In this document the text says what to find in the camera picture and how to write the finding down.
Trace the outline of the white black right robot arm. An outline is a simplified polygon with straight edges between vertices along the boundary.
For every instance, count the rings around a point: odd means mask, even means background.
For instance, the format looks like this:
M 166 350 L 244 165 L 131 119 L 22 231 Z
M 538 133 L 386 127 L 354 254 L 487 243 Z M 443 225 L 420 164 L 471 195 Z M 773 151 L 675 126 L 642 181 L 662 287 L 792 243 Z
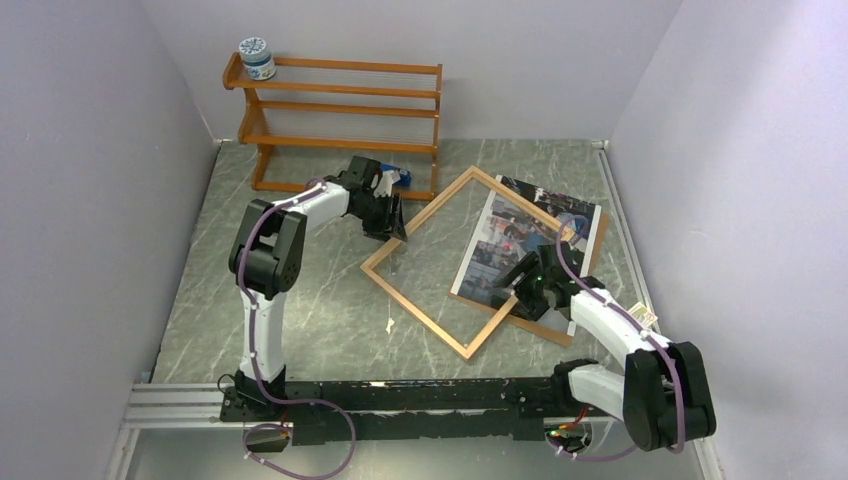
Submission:
M 564 415 L 598 408 L 622 421 L 643 451 L 680 452 L 686 442 L 714 435 L 717 420 L 698 347 L 644 326 L 599 280 L 578 276 L 571 258 L 562 243 L 542 245 L 494 282 L 531 320 L 561 312 L 623 368 L 615 373 L 591 359 L 558 364 L 550 378 L 553 408 Z

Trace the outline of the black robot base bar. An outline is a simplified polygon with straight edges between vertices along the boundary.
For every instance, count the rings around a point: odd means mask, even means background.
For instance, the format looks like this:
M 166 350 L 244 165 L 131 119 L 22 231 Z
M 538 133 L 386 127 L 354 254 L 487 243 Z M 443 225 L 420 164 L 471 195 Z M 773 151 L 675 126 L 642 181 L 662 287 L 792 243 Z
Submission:
M 507 437 L 541 441 L 560 425 L 577 430 L 609 417 L 595 407 L 558 408 L 550 377 L 285 380 L 281 407 L 265 413 L 236 400 L 234 378 L 220 392 L 220 421 L 281 425 L 296 446 L 350 439 Z

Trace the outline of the light wooden picture frame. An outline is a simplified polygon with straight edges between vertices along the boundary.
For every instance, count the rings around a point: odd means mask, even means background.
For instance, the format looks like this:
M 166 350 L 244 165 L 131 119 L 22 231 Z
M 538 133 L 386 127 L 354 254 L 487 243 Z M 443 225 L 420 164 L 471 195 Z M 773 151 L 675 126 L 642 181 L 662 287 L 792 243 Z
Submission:
M 454 195 L 456 195 L 462 188 L 465 187 L 467 183 L 471 181 L 476 181 L 486 186 L 490 190 L 489 198 L 486 202 L 487 207 L 493 206 L 495 203 L 495 199 L 497 197 L 500 197 L 500 204 L 502 206 L 507 207 L 506 211 L 510 214 L 512 218 L 517 218 L 520 216 L 530 217 L 534 219 L 537 223 L 543 225 L 545 228 L 553 232 L 558 230 L 559 223 L 557 222 L 557 218 L 555 216 L 544 212 L 533 202 L 524 198 L 521 194 L 513 191 L 512 189 L 508 188 L 508 186 L 501 183 L 498 178 L 493 178 L 485 174 L 481 169 L 475 166 L 471 166 L 466 169 L 466 171 L 464 171 L 462 174 L 460 174 L 456 178 L 456 180 L 454 180 L 448 187 L 446 187 L 445 190 L 442 191 L 442 193 L 437 195 L 426 207 L 422 209 L 421 212 L 419 212 L 407 224 L 407 231 L 409 233 L 416 231 L 419 227 L 426 223 L 429 218 L 437 212 L 437 210 L 441 209 Z M 477 243 L 480 241 L 486 243 L 488 239 L 483 237 L 481 234 L 474 234 L 471 237 L 471 241 L 468 247 L 466 248 L 462 261 L 458 264 L 457 273 L 455 275 L 454 281 L 448 291 L 448 295 L 451 298 L 459 300 L 467 305 L 471 305 L 475 308 L 492 314 L 492 317 L 487 321 L 486 325 L 483 326 L 483 328 L 475 335 L 475 337 L 466 344 L 459 342 L 457 339 L 451 336 L 449 332 L 442 328 L 442 326 L 440 326 L 435 320 L 431 319 L 428 315 L 426 315 L 425 312 L 423 312 L 419 307 L 414 305 L 399 290 L 392 286 L 387 280 L 382 278 L 376 271 L 377 266 L 381 262 L 383 262 L 387 257 L 389 257 L 390 254 L 400 246 L 400 242 L 398 240 L 392 239 L 387 241 L 382 247 L 377 250 L 376 253 L 369 257 L 361 265 L 361 269 L 392 299 L 397 301 L 401 305 L 401 307 L 403 307 L 404 310 L 406 310 L 414 318 L 420 321 L 427 329 L 429 329 L 441 341 L 443 341 L 447 346 L 453 349 L 461 358 L 466 361 L 470 360 L 476 354 L 476 352 L 482 347 L 482 345 L 504 322 L 522 328 L 538 337 L 551 341 L 560 346 L 569 346 L 574 336 L 573 328 L 566 327 L 563 331 L 559 331 L 548 326 L 543 326 L 536 321 L 531 321 L 529 319 L 520 318 L 518 316 L 513 315 L 512 309 L 519 304 L 519 300 L 513 294 L 512 290 L 508 291 L 507 298 L 498 308 L 486 306 L 483 302 L 474 301 L 459 294 L 461 283 L 467 278 L 468 272 L 478 272 L 480 274 L 496 274 L 498 272 L 497 269 L 490 266 L 486 266 L 472 259 L 472 254 L 474 253 Z

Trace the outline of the printed street photo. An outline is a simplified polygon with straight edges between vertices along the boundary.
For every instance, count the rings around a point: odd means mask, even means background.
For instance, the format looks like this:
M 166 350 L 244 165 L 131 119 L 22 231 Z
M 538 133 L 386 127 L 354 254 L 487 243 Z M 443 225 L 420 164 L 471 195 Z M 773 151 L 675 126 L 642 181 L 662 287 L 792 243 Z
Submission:
M 598 204 L 552 192 L 515 178 L 504 175 L 498 175 L 496 178 L 544 212 L 557 218 L 559 227 L 565 227 L 562 242 L 583 254 L 583 259 L 578 260 L 578 275 L 589 275 L 594 268 L 607 226 L 608 218 L 603 208 Z M 477 243 L 472 259 L 493 267 L 498 272 L 468 272 L 467 278 L 461 283 L 459 294 L 483 302 L 486 306 L 498 308 L 504 301 L 504 291 L 495 288 L 494 281 L 511 270 L 529 252 L 535 251 L 541 245 L 553 244 L 558 230 L 553 232 L 530 217 L 512 218 L 506 211 L 507 207 L 500 204 L 500 197 L 495 199 L 491 207 L 487 207 L 486 202 L 472 236 L 481 234 L 488 241 Z

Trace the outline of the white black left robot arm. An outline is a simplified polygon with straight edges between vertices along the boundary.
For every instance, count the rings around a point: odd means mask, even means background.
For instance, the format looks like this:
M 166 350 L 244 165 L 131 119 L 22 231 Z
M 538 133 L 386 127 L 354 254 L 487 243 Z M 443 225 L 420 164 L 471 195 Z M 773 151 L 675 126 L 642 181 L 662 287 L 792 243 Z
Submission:
M 229 255 L 244 311 L 234 394 L 258 418 L 275 419 L 286 406 L 283 316 L 301 272 L 307 234 L 352 216 L 368 238 L 406 240 L 402 200 L 393 189 L 407 178 L 402 169 L 355 156 L 340 173 L 311 180 L 296 196 L 247 205 Z

